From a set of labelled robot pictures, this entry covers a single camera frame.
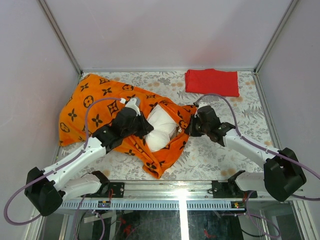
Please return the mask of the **white pillow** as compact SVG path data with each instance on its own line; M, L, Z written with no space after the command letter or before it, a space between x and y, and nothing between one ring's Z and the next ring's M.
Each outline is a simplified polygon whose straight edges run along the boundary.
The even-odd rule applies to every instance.
M153 130L145 136L145 142L152 153L166 147L177 135L177 123L160 105L150 112L147 122Z

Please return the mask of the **orange patterned pillowcase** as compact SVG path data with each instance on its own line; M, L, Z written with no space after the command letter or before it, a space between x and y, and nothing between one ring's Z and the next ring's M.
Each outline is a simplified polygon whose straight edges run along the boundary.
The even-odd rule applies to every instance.
M139 158L143 169L159 179L181 156L189 136L185 129L196 112L193 105L177 105L167 97L119 81L89 74L76 87L59 115L59 146L83 142L86 133L92 134L99 127L109 125L124 107L118 100L137 97L145 117L160 105L178 125L177 135L166 147L151 152L145 137L129 136L115 151Z

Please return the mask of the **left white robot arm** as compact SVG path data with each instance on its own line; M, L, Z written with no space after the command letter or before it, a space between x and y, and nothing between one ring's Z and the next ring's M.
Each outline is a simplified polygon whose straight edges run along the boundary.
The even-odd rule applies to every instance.
M71 156L43 170L32 168L27 174L25 196L43 217L78 196L96 194L105 197L110 186L102 173L91 173L83 179L72 177L89 163L119 147L129 136L144 137L153 129L142 112L124 107L110 124L99 127Z

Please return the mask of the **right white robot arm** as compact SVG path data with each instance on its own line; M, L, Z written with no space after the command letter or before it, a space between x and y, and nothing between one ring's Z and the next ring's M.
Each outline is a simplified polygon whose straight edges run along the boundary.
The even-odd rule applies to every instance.
M284 202L307 182L294 151L287 147L283 150L263 147L245 138L233 124L221 122L215 110L203 102L197 104L185 132L191 137L206 135L212 142L240 153L262 168L262 172L240 170L231 176L227 189L233 197L256 191Z

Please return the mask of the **floral table mat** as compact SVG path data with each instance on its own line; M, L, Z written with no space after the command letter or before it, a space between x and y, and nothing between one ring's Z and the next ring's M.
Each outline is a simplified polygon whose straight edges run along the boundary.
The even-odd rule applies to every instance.
M194 106L196 100L201 100L214 109L221 122L237 125L244 137L258 142L263 147L277 149L272 143L264 110L256 89L256 83L250 71L237 72L239 97L226 97L225 99L217 96L187 93L185 90L185 74L182 71L89 74L147 90L169 98L179 106ZM73 143L65 147L61 146L63 156L69 156L71 153L74 153L84 142ZM114 149L110 153L86 165L73 178L79 178L93 171L100 171L110 180L117 181L204 181L226 180L242 170L251 173L263 171L261 167L242 154L212 142L206 135L201 137L189 136L179 159L159 179L146 172L143 169L143 165L143 162L138 157L117 152Z

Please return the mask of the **red folded cloth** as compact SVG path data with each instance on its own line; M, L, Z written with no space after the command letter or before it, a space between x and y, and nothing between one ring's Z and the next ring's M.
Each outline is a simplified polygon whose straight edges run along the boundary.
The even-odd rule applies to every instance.
M239 97L238 73L216 69L189 69L185 74L185 91L195 94L218 94Z

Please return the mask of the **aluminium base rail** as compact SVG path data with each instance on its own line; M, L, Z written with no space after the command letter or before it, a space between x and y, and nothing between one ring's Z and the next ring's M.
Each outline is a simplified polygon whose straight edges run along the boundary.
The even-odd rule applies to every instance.
M251 190L247 199L214 198L208 190L212 181L111 181L114 196L80 195L69 199L53 213L63 210L177 210L185 204L187 210L245 212L246 201L271 201L266 192Z

